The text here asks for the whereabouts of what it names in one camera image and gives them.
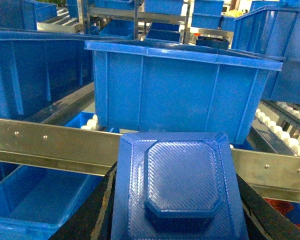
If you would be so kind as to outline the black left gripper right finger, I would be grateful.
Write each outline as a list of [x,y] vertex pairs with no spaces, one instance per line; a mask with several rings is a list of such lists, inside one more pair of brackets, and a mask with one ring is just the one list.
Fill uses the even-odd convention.
[[300,240],[300,229],[237,176],[250,240]]

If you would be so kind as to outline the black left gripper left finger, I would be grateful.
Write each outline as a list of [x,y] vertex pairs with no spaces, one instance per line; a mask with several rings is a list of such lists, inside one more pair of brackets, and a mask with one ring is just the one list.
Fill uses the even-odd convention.
[[91,195],[55,232],[51,240],[109,240],[111,238],[117,164],[115,163]]

